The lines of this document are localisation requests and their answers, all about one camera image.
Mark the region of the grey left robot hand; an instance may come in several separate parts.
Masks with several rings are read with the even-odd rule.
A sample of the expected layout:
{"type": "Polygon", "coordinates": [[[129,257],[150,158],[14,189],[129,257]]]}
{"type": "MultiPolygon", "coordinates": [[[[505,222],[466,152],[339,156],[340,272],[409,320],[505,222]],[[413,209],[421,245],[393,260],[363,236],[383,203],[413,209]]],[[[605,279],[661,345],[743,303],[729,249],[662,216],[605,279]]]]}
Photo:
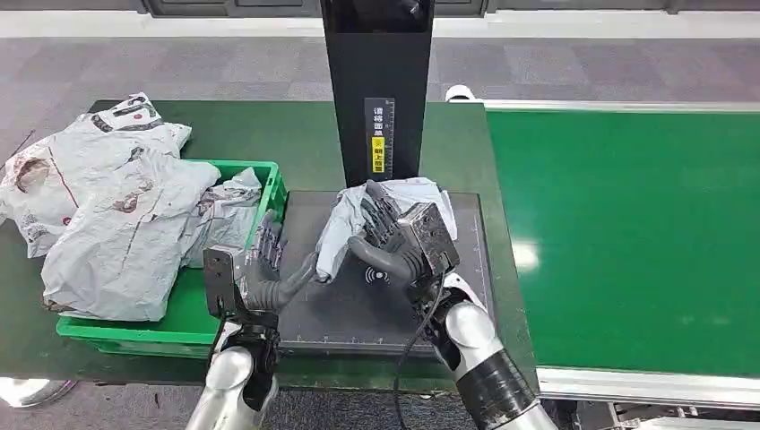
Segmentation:
{"type": "Polygon", "coordinates": [[[315,278],[317,253],[309,253],[298,269],[286,279],[281,277],[285,243],[278,213],[268,209],[257,225],[246,254],[245,277],[238,285],[245,308],[279,314],[315,278]]]}

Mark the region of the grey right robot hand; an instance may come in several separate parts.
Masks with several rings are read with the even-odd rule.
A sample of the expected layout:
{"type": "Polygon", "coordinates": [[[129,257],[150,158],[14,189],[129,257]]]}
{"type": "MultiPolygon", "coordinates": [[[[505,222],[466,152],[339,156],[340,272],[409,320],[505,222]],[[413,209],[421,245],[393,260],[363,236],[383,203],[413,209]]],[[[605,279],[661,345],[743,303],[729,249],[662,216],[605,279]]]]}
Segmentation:
{"type": "Polygon", "coordinates": [[[401,287],[426,277],[423,254],[400,224],[400,206],[376,181],[367,180],[365,193],[360,203],[365,225],[362,234],[348,239],[351,252],[401,287]]]}

